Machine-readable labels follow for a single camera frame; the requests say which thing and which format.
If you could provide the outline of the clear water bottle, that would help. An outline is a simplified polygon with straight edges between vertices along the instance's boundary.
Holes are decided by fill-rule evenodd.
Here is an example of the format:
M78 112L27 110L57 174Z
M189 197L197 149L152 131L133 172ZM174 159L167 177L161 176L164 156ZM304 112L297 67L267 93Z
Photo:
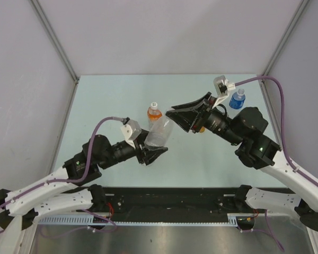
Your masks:
M173 131L174 122L166 115L155 121L144 141L151 149L164 147Z

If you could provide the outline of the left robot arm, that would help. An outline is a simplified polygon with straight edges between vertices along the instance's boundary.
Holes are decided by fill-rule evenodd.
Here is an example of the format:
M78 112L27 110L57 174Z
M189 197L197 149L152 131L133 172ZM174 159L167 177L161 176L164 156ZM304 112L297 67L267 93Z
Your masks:
M148 147L149 132L141 129L131 134L130 141L111 145L104 135L94 135L80 153L50 175L16 191L0 189L0 228L5 230L17 217L25 230L37 220L62 212L87 210L99 212L106 207L103 187L88 183L100 178L101 171L135 157L140 164L150 165L167 152L164 146Z

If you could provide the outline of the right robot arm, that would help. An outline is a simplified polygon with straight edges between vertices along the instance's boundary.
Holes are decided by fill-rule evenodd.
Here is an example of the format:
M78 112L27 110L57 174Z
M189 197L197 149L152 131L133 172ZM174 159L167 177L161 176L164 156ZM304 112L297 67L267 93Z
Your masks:
M251 208L288 214L318 232L318 179L300 166L293 169L279 144L263 134L268 121L257 107L245 107L230 118L207 93L194 102L172 106L165 115L186 132L205 128L237 146L235 155L243 165L274 177L292 191L277 193L241 185L234 196L239 212Z

